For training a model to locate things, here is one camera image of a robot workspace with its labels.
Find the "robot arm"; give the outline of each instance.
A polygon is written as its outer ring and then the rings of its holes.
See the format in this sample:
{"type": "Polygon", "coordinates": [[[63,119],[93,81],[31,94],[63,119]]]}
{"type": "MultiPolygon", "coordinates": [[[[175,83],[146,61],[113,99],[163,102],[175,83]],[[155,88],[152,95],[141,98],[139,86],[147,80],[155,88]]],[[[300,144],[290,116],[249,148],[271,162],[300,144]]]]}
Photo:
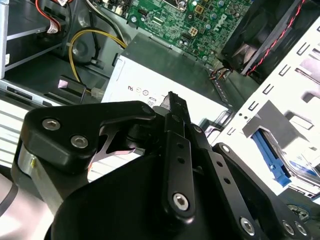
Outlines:
{"type": "Polygon", "coordinates": [[[16,161],[55,215],[52,239],[312,239],[230,147],[209,145],[186,101],[170,92],[161,107],[166,114],[131,101],[26,115],[16,161]],[[144,155],[88,183],[92,162],[134,149],[144,155]]]}
{"type": "Polygon", "coordinates": [[[53,221],[48,206],[0,174],[0,239],[43,239],[53,221]]]}

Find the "metal slot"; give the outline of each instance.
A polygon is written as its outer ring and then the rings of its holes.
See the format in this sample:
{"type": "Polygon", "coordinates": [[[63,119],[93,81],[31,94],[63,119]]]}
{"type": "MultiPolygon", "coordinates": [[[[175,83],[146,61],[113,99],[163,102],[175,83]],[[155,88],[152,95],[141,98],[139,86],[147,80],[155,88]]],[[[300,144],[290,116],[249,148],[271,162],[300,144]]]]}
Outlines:
{"type": "Polygon", "coordinates": [[[255,104],[256,101],[253,101],[253,103],[251,103],[250,107],[248,108],[250,111],[255,110],[255,108],[259,105],[259,103],[255,104]]]}
{"type": "Polygon", "coordinates": [[[232,128],[228,131],[227,134],[230,136],[231,134],[234,133],[235,130],[236,130],[236,129],[232,127],[232,128]]]}
{"type": "Polygon", "coordinates": [[[271,84],[269,84],[264,90],[263,90],[263,94],[267,95],[268,93],[271,92],[271,90],[274,88],[275,86],[271,86],[271,84]]]}
{"type": "Polygon", "coordinates": [[[47,101],[42,101],[42,105],[45,107],[52,107],[52,104],[50,102],[47,101]]]}
{"type": "Polygon", "coordinates": [[[6,90],[7,90],[8,92],[10,92],[10,93],[13,93],[13,94],[18,95],[18,96],[20,96],[20,97],[23,97],[23,98],[25,98],[25,99],[32,100],[32,96],[31,96],[31,95],[28,95],[28,94],[26,94],[26,93],[24,93],[24,92],[22,92],[22,91],[19,91],[19,90],[17,90],[17,89],[14,89],[13,87],[7,86],[7,87],[6,87],[6,90]]]}
{"type": "Polygon", "coordinates": [[[279,75],[281,77],[283,77],[287,72],[288,70],[291,68],[291,66],[288,66],[287,64],[284,66],[284,68],[282,68],[282,70],[279,72],[279,75]]]}
{"type": "Polygon", "coordinates": [[[304,54],[304,52],[310,47],[310,44],[307,45],[307,43],[305,42],[302,47],[300,47],[300,49],[296,52],[296,54],[298,54],[299,56],[301,56],[302,54],[304,54]]]}

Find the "black cable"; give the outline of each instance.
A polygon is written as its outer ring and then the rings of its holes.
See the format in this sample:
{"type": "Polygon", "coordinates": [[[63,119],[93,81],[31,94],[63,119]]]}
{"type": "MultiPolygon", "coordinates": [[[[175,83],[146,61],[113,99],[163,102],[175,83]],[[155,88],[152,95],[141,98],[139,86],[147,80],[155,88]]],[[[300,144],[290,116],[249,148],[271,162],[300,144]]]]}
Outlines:
{"type": "Polygon", "coordinates": [[[110,25],[110,27],[114,30],[116,37],[118,39],[120,39],[122,42],[124,42],[124,39],[121,37],[121,34],[119,33],[119,31],[116,29],[115,25],[109,21],[107,18],[105,18],[104,16],[101,16],[100,14],[96,13],[95,10],[87,3],[86,0],[83,0],[85,5],[87,6],[87,8],[94,14],[96,15],[98,18],[100,18],[102,21],[106,22],[107,24],[110,25]]]}
{"type": "MultiPolygon", "coordinates": [[[[102,29],[100,29],[100,28],[97,28],[97,27],[83,27],[83,28],[81,28],[81,29],[79,29],[74,35],[76,35],[77,33],[79,33],[80,31],[82,31],[82,30],[98,30],[98,31],[101,31],[101,32],[105,32],[104,30],[102,30],[102,29]]],[[[76,73],[76,75],[78,76],[78,79],[80,80],[80,83],[82,83],[83,85],[85,85],[84,84],[84,82],[82,81],[82,79],[80,78],[80,75],[79,75],[79,73],[77,72],[77,69],[75,69],[75,73],[76,73]]]]}
{"type": "MultiPolygon", "coordinates": [[[[94,16],[91,11],[89,11],[89,18],[90,18],[90,26],[93,28],[95,24],[94,24],[94,16]]],[[[94,48],[95,48],[95,54],[92,59],[97,60],[101,47],[100,47],[98,39],[97,39],[97,34],[95,32],[93,32],[92,36],[93,36],[94,48]]]]}
{"type": "Polygon", "coordinates": [[[68,15],[69,15],[69,23],[68,23],[68,27],[65,31],[65,34],[63,35],[62,39],[64,39],[66,36],[68,36],[69,32],[70,32],[70,29],[71,29],[71,25],[72,25],[72,14],[71,14],[71,8],[70,8],[70,5],[69,5],[69,2],[67,2],[65,4],[65,7],[68,11],[68,15]]]}

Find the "motherboard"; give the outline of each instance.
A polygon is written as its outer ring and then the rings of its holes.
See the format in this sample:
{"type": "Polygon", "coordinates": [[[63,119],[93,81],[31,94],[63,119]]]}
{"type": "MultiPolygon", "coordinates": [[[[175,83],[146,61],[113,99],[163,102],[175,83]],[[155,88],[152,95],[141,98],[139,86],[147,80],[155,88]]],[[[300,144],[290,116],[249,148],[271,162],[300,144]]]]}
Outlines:
{"type": "Polygon", "coordinates": [[[102,0],[129,23],[215,66],[252,0],[102,0]]]}

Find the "black metal bracket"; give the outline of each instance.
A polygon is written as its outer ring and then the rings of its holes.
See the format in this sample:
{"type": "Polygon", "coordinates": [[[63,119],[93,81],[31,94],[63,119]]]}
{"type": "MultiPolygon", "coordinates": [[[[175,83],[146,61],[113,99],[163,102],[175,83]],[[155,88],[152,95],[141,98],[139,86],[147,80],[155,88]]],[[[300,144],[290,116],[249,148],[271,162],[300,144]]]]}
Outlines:
{"type": "Polygon", "coordinates": [[[191,123],[186,101],[170,92],[161,108],[166,114],[138,101],[113,102],[26,115],[18,165],[46,202],[58,193],[53,239],[95,238],[92,233],[97,239],[312,238],[230,147],[212,150],[191,123]],[[90,163],[136,148],[144,155],[92,183],[84,180],[90,163]],[[223,220],[215,221],[216,213],[223,220]],[[101,215],[99,222],[108,224],[92,224],[101,215]]]}

